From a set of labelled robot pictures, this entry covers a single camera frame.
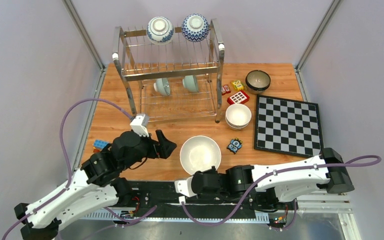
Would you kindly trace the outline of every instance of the chessboard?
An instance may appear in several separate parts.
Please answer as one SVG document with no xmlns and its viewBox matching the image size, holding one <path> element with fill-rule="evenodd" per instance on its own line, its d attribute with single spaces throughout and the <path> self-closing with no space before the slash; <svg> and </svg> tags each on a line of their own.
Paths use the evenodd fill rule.
<svg viewBox="0 0 384 240">
<path fill-rule="evenodd" d="M 299 157 L 323 148 L 317 103 L 257 95 L 254 149 Z"/>
</svg>

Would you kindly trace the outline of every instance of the yellow toy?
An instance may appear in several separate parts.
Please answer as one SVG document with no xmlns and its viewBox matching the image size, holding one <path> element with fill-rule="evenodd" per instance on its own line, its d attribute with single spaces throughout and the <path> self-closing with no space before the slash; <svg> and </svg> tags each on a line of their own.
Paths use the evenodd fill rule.
<svg viewBox="0 0 384 240">
<path fill-rule="evenodd" d="M 242 82 L 240 80 L 232 81 L 232 85 L 236 91 L 240 91 L 240 90 L 245 89 L 244 85 L 242 85 Z"/>
</svg>

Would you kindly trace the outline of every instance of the metal dish rack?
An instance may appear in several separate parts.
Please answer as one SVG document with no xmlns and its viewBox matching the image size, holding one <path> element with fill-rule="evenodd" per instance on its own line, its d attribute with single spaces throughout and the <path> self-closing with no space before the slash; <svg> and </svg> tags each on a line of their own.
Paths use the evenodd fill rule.
<svg viewBox="0 0 384 240">
<path fill-rule="evenodd" d="M 215 122 L 219 123 L 225 45 L 217 19 L 211 20 L 209 36 L 201 42 L 187 41 L 180 27 L 175 27 L 174 32 L 172 42 L 155 45 L 149 42 L 143 27 L 128 31 L 120 26 L 115 28 L 112 60 L 126 89 L 131 112 L 138 113 L 133 94 L 138 92 L 139 113 L 147 114 L 150 122 L 215 116 Z M 182 79 L 188 75 L 196 75 L 198 93 L 183 87 Z M 168 78 L 170 96 L 154 90 L 158 78 Z M 138 91 L 132 91 L 132 81 L 138 81 Z"/>
</svg>

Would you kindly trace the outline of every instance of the wire rack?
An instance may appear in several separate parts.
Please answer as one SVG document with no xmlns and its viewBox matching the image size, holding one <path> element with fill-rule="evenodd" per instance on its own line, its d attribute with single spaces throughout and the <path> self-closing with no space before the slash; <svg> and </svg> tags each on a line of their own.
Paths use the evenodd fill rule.
<svg viewBox="0 0 384 240">
<path fill-rule="evenodd" d="M 150 122 L 174 121 L 216 115 L 214 96 L 208 75 L 197 75 L 199 92 L 192 93 L 183 87 L 182 78 L 170 79 L 170 96 L 162 96 L 154 90 L 155 80 L 144 80 L 140 93 L 141 113 Z"/>
<path fill-rule="evenodd" d="M 200 42 L 186 40 L 180 27 L 175 27 L 174 32 L 170 43 L 155 45 L 150 43 L 143 27 L 127 31 L 115 28 L 112 58 L 126 88 L 131 111 L 137 114 L 134 93 L 138 92 L 139 112 L 147 114 L 150 121 L 215 116 L 218 123 L 225 50 L 217 20 L 211 20 L 210 34 Z M 183 87 L 182 79 L 188 75 L 197 76 L 198 93 Z M 154 90 L 153 84 L 158 78 L 168 78 L 170 96 Z M 217 79 L 215 87 L 213 78 Z M 131 81 L 139 81 L 138 91 L 131 89 Z"/>
</svg>

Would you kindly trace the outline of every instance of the red toy block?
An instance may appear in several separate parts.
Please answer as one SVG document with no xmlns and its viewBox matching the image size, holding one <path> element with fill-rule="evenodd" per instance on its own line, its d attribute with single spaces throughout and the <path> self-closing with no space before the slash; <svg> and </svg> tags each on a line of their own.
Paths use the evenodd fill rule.
<svg viewBox="0 0 384 240">
<path fill-rule="evenodd" d="M 221 95 L 230 94 L 231 89 L 229 88 L 229 85 L 223 85 L 221 87 Z"/>
<path fill-rule="evenodd" d="M 232 104 L 244 104 L 250 100 L 250 96 L 248 96 L 243 90 L 238 91 L 227 99 L 227 102 Z"/>
</svg>

